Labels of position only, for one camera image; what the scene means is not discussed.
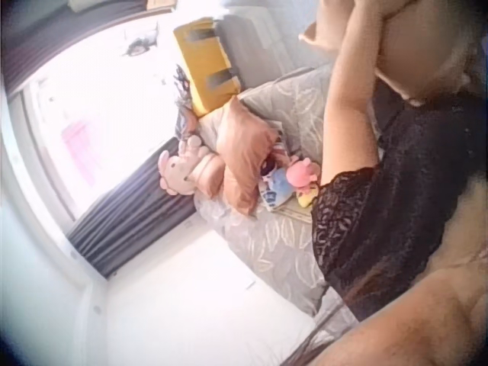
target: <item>dark gray curtain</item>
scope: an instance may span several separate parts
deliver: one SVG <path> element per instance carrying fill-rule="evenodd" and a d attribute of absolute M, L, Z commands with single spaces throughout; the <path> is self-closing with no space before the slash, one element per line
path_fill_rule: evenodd
<path fill-rule="evenodd" d="M 79 13 L 71 10 L 67 0 L 2 0 L 2 73 L 7 95 L 98 27 L 145 10 L 146 0 L 113 0 Z"/>
<path fill-rule="evenodd" d="M 171 196 L 159 187 L 157 162 L 165 149 L 176 155 L 178 139 L 171 138 L 93 204 L 68 234 L 78 252 L 106 278 L 195 212 L 193 196 Z"/>

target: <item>peach pillow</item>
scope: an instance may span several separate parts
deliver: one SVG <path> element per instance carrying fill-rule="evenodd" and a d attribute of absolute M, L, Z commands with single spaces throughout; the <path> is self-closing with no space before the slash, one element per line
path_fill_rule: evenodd
<path fill-rule="evenodd" d="M 226 187 L 229 179 L 224 175 L 224 196 L 231 204 L 240 199 L 250 204 L 250 198 L 258 195 L 261 164 L 273 149 L 278 132 L 251 113 L 235 96 L 224 108 L 217 137 L 217 152 L 240 187 L 235 197 L 229 197 L 235 190 Z M 232 206 L 239 210 L 239 204 Z"/>
<path fill-rule="evenodd" d="M 223 159 L 216 154 L 210 153 L 204 156 L 188 178 L 207 197 L 214 198 L 220 191 L 225 168 L 226 163 Z"/>
<path fill-rule="evenodd" d="M 229 167 L 223 173 L 223 196 L 231 207 L 246 216 L 252 213 L 258 202 L 258 191 L 244 191 Z"/>

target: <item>hand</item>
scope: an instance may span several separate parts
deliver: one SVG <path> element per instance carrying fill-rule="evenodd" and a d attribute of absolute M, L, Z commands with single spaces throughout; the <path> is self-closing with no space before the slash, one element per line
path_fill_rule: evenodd
<path fill-rule="evenodd" d="M 407 5 L 418 0 L 355 0 L 356 5 L 374 8 L 383 18 L 395 15 Z"/>

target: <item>skin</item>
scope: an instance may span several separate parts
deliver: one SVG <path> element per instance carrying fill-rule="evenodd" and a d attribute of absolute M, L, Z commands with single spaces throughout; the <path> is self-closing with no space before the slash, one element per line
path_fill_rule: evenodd
<path fill-rule="evenodd" d="M 316 29 L 315 40 L 306 34 L 301 38 L 335 53 L 342 46 L 355 2 L 321 2 L 325 29 Z M 460 7 L 461 0 L 412 0 L 385 22 L 376 72 L 403 99 L 421 104 L 469 82 L 464 67 L 477 27 Z"/>
<path fill-rule="evenodd" d="M 368 103 L 384 17 L 404 3 L 356 2 L 329 87 L 323 185 L 340 172 L 379 162 Z M 474 356 L 486 337 L 487 188 L 484 178 L 470 182 L 446 225 L 438 255 L 418 283 L 328 347 L 314 365 L 455 366 Z"/>

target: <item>window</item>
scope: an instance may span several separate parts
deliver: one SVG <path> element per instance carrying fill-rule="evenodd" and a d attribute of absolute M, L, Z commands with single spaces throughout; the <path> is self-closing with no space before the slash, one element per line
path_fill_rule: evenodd
<path fill-rule="evenodd" d="M 175 58 L 158 22 L 165 16 L 77 43 L 24 90 L 31 137 L 74 218 L 174 134 L 178 109 L 165 77 Z"/>

